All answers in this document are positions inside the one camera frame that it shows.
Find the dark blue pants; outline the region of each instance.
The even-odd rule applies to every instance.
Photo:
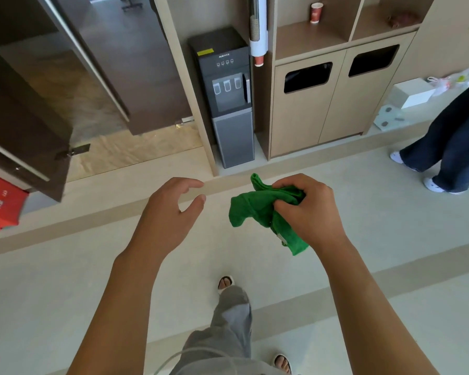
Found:
[[[434,183],[448,192],[469,188],[469,89],[433,121],[427,134],[400,151],[410,168],[423,172],[441,160]]]

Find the green cloth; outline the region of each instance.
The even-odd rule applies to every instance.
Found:
[[[263,227],[270,227],[280,239],[283,238],[281,243],[283,246],[288,246],[293,255],[306,250],[308,244],[300,239],[288,222],[273,207],[276,200],[299,205],[306,197],[304,191],[293,185],[275,189],[270,185],[265,185],[256,173],[252,174],[250,180],[255,191],[243,193],[231,199],[231,225],[240,227],[246,218],[253,217]]]

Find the metal door strip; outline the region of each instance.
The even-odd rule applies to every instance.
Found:
[[[47,176],[45,176],[43,173],[31,167],[28,163],[23,162],[21,159],[19,159],[14,154],[4,149],[2,146],[0,146],[0,153],[6,156],[7,158],[9,158],[10,160],[12,160],[14,163],[20,165],[25,170],[31,172],[33,175],[38,176],[43,181],[45,182],[50,181],[50,179]]]
[[[104,88],[104,90],[106,91],[108,96],[111,98],[111,100],[113,101],[113,103],[115,104],[117,109],[119,110],[119,112],[122,115],[122,117],[124,118],[124,120],[126,122],[130,122],[130,120],[128,119],[127,113],[125,113],[125,110],[122,108],[122,106],[120,105],[120,103],[118,102],[116,97],[113,95],[113,92],[111,91],[111,89],[106,84],[106,81],[102,78],[102,76],[100,75],[98,69],[94,66],[94,64],[92,63],[92,60],[89,58],[89,56],[85,52],[85,49],[81,46],[80,42],[78,42],[78,39],[76,39],[75,35],[72,33],[71,29],[66,24],[63,17],[59,14],[59,12],[57,11],[55,5],[50,0],[43,0],[43,1],[45,3],[45,6],[47,6],[49,8],[49,11],[53,14],[53,16],[56,18],[56,20],[59,23],[59,25],[61,26],[61,28],[64,30],[64,32],[68,36],[69,40],[71,40],[71,42],[75,45],[75,47],[78,50],[78,52],[80,53],[80,55],[83,57],[83,59],[85,60],[87,65],[90,67],[90,69],[92,70],[92,73],[94,74],[94,76],[97,77],[97,80],[99,80],[99,83],[102,85],[102,87]]]

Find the person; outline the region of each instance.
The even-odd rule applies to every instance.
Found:
[[[391,159],[424,172],[441,161],[440,173],[424,179],[427,189],[460,195],[469,189],[469,88],[432,122],[427,134]]]
[[[306,197],[297,206],[276,201],[275,210],[312,247],[326,270],[353,374],[437,375],[346,236],[332,189],[303,174],[281,179],[273,187],[288,185],[304,190]],[[206,196],[197,196],[183,212],[178,200],[188,189],[202,186],[199,180],[173,178],[151,195],[128,246],[114,261],[68,375],[143,373],[153,283],[165,257],[186,238],[202,212]],[[294,371],[284,355],[272,366],[250,359],[250,303],[232,280],[223,277],[217,284],[221,295],[212,324],[191,334],[173,374]]]

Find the person's left hand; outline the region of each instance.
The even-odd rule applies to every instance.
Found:
[[[178,206],[179,197],[190,188],[201,188],[203,182],[185,177],[173,177],[151,195],[127,250],[142,255],[142,259],[163,261],[186,238],[203,210],[206,196],[197,196],[184,212]]]

